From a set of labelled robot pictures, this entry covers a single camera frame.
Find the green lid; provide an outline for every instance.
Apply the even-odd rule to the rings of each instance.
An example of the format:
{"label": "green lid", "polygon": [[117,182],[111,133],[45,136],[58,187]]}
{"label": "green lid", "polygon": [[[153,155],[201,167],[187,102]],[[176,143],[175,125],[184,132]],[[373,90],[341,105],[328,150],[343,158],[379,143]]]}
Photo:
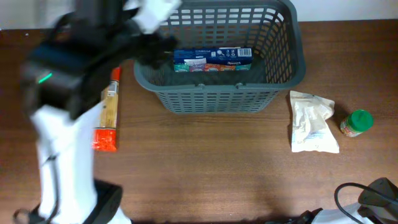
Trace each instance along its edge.
{"label": "green lid", "polygon": [[366,110],[357,110],[349,116],[348,124],[355,131],[364,132],[373,126],[373,117]]}

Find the basket rim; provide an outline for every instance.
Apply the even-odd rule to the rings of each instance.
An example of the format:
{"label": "basket rim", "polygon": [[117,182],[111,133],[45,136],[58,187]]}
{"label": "basket rim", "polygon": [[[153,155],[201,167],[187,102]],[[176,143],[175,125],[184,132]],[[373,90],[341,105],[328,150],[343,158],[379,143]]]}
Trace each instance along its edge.
{"label": "basket rim", "polygon": [[[195,2],[200,1],[203,2],[204,0],[189,0],[187,2]],[[200,85],[195,86],[192,85],[179,85],[179,86],[157,86],[153,85],[148,82],[141,73],[141,65],[136,60],[134,61],[134,76],[137,82],[146,90],[153,91],[153,92],[162,92],[162,91],[200,91],[200,90],[207,90],[207,91],[238,91],[238,90],[285,90],[293,88],[294,86],[298,85],[303,79],[306,72],[305,66],[305,59],[304,59],[304,52],[303,52],[303,44],[302,44],[302,33],[299,27],[298,19],[297,19],[297,10],[290,0],[276,0],[284,4],[290,12],[290,18],[293,28],[293,35],[294,35],[294,49],[292,49],[296,54],[297,59],[297,70],[295,72],[295,76],[285,82],[285,83],[247,83],[246,85]]]}

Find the green light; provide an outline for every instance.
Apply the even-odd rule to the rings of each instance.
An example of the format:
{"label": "green light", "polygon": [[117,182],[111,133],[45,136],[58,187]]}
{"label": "green light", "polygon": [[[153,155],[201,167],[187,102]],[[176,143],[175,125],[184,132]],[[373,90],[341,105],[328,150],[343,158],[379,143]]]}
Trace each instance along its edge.
{"label": "green light", "polygon": [[40,84],[40,83],[42,83],[42,82],[48,80],[49,78],[51,78],[51,76],[52,76],[52,73],[46,75],[46,76],[43,77],[41,80],[39,80],[38,83]]}

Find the white wall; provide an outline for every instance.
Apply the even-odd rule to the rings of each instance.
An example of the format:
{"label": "white wall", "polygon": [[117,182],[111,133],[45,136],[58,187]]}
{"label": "white wall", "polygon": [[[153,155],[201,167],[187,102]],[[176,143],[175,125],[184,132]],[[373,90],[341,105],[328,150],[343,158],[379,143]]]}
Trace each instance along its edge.
{"label": "white wall", "polygon": [[[398,0],[291,1],[300,21],[398,19]],[[72,0],[0,0],[0,29],[51,26],[71,5]]]}

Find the barcode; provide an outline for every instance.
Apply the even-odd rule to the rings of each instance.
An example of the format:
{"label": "barcode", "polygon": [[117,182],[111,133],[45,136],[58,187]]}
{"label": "barcode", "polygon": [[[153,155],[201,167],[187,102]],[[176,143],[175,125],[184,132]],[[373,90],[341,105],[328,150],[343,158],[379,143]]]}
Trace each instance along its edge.
{"label": "barcode", "polygon": [[108,88],[108,96],[114,96],[115,93],[118,92],[118,83],[115,81],[111,81]]}
{"label": "barcode", "polygon": [[251,49],[238,49],[238,57],[251,57]]}

